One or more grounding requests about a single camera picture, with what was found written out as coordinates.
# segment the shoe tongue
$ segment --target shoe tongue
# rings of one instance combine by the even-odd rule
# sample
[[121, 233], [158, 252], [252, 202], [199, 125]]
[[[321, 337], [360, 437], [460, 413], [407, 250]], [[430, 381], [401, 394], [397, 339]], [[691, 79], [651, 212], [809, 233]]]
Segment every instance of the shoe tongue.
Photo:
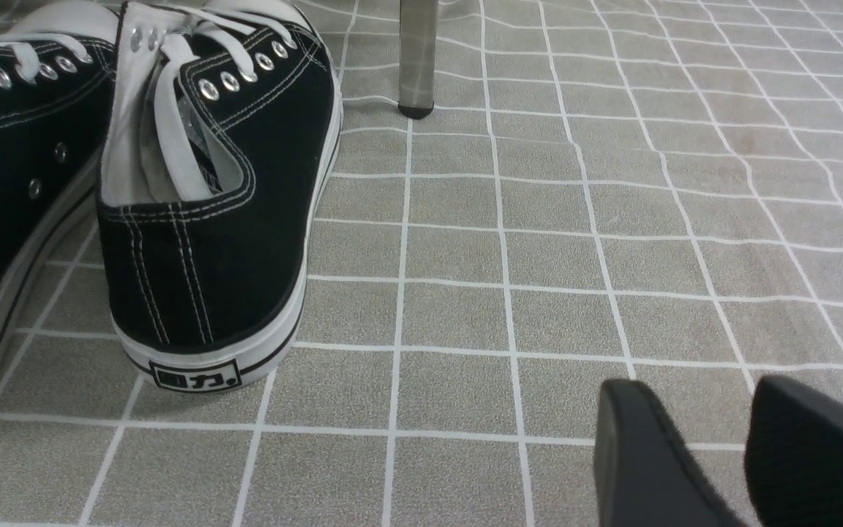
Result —
[[[140, 162], [145, 173], [145, 180], [151, 196], [158, 203], [170, 201], [203, 200], [221, 193], [223, 187], [217, 179], [217, 167], [213, 163], [211, 154], [210, 133], [207, 126], [201, 122], [197, 111], [187, 97], [181, 94], [177, 102], [180, 120], [174, 123], [159, 123], [154, 112], [155, 84], [157, 83], [160, 66], [154, 71], [146, 90], [143, 113], [138, 134], [140, 134]], [[179, 171], [168, 169], [158, 134], [167, 133], [172, 127], [183, 127], [190, 142], [193, 154], [200, 171]]]

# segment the gray tiled floor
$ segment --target gray tiled floor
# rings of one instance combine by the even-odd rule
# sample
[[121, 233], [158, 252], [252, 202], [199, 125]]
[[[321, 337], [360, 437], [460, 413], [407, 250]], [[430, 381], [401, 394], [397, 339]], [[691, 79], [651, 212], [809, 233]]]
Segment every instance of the gray tiled floor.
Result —
[[756, 381], [843, 400], [843, 0], [445, 4], [422, 122], [398, 2], [300, 5], [347, 116], [297, 348], [237, 393], [137, 381], [88, 221], [13, 340], [0, 523], [593, 525], [627, 376], [755, 521]]

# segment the white stitching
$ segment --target white stitching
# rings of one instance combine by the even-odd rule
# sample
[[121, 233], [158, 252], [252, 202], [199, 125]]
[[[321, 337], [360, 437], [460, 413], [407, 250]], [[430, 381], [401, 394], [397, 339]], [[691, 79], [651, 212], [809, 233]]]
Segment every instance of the white stitching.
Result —
[[[178, 203], [178, 210], [181, 213], [181, 217], [184, 216], [184, 210], [181, 207], [181, 203]], [[207, 337], [210, 337], [211, 343], [214, 341], [214, 328], [210, 326], [210, 315], [207, 313], [207, 303], [203, 300], [203, 290], [201, 290], [201, 279], [198, 277], [197, 274], [197, 263], [194, 261], [194, 247], [191, 246], [190, 243], [190, 233], [187, 233], [187, 224], [184, 221], [180, 221], [181, 230], [184, 231], [184, 243], [187, 244], [187, 257], [190, 260], [190, 269], [191, 275], [194, 277], [194, 284], [197, 286], [197, 298], [201, 301], [201, 312], [203, 313], [203, 319], [205, 323], [207, 323]]]
[[174, 207], [168, 204], [168, 214], [171, 214], [171, 227], [174, 227], [174, 234], [178, 237], [178, 251], [181, 251], [181, 269], [184, 270], [184, 282], [187, 283], [187, 295], [190, 296], [190, 303], [194, 306], [194, 315], [197, 317], [197, 330], [201, 333], [201, 342], [207, 344], [207, 336], [203, 332], [201, 323], [201, 311], [197, 306], [197, 298], [194, 297], [194, 286], [187, 274], [187, 257], [184, 254], [184, 244], [181, 243], [181, 230], [178, 228], [177, 217], [174, 216]]
[[126, 228], [130, 232], [130, 249], [132, 251], [132, 266], [135, 267], [135, 274], [138, 276], [138, 290], [141, 291], [141, 298], [145, 301], [145, 310], [148, 310], [148, 314], [151, 316], [151, 326], [154, 327], [154, 334], [158, 337], [158, 341], [161, 343], [161, 332], [158, 331], [158, 323], [155, 321], [154, 311], [151, 309], [150, 304], [148, 303], [148, 296], [145, 294], [145, 286], [143, 284], [143, 274], [141, 274], [141, 267], [138, 263], [138, 257], [135, 254], [135, 233], [132, 231], [132, 225], [126, 222]]
[[165, 321], [161, 318], [161, 310], [158, 308], [158, 304], [154, 300], [154, 291], [151, 289], [151, 281], [148, 277], [148, 267], [145, 266], [145, 250], [143, 247], [143, 240], [145, 239], [145, 236], [141, 233], [141, 227], [138, 223], [133, 221], [132, 225], [138, 232], [138, 261], [140, 261], [141, 268], [143, 268], [145, 274], [145, 288], [148, 290], [148, 300], [151, 304], [151, 308], [154, 310], [153, 316], [158, 317], [158, 327], [161, 328], [161, 336], [164, 337], [162, 343], [170, 343], [171, 340], [168, 338], [168, 330], [165, 329]]

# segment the white shoelace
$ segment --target white shoelace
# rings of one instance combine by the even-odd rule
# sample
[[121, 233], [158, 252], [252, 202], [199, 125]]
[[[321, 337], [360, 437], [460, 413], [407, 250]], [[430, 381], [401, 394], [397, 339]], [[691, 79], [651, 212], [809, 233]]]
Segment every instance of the white shoelace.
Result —
[[61, 33], [3, 33], [0, 34], [0, 46], [11, 48], [18, 60], [18, 74], [24, 81], [31, 83], [41, 70], [41, 59], [30, 42], [56, 42], [67, 48], [78, 61], [84, 64], [93, 62], [80, 40]]
[[[281, 37], [285, 46], [292, 50], [298, 48], [295, 41], [291, 39], [288, 28], [282, 26], [280, 21], [275, 19], [232, 10], [209, 8], [197, 10], [194, 7], [171, 7], [171, 9], [181, 11], [200, 20], [200, 23], [194, 27], [194, 34], [203, 34], [224, 47], [233, 62], [236, 63], [241, 76], [247, 79], [255, 79], [253, 57], [243, 47], [243, 43], [225, 29], [240, 34], [251, 34], [257, 31], [257, 28], [245, 26], [245, 24], [238, 23], [235, 20], [225, 19], [224, 16], [269, 27]], [[184, 120], [181, 119], [181, 111], [178, 108], [177, 96], [174, 92], [174, 81], [181, 71], [181, 66], [200, 57], [195, 56], [184, 35], [178, 33], [164, 36], [161, 53], [164, 53], [164, 56], [168, 58], [168, 63], [161, 69], [154, 90], [154, 118], [155, 127], [158, 130], [158, 146], [161, 147], [161, 154], [167, 165], [171, 183], [174, 184], [181, 199], [185, 201], [208, 199], [213, 196], [213, 193], [211, 193], [210, 186], [191, 150], [190, 140], [188, 140], [187, 130], [184, 127]]]

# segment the black rubber foot cap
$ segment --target black rubber foot cap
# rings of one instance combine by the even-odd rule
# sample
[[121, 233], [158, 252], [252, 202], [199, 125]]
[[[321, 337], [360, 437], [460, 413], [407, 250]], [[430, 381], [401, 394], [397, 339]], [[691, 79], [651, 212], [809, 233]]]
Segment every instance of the black rubber foot cap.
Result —
[[409, 119], [415, 119], [416, 121], [430, 116], [434, 110], [434, 104], [431, 105], [431, 108], [413, 108], [411, 106], [399, 105], [399, 111], [402, 111], [403, 116], [408, 117]]

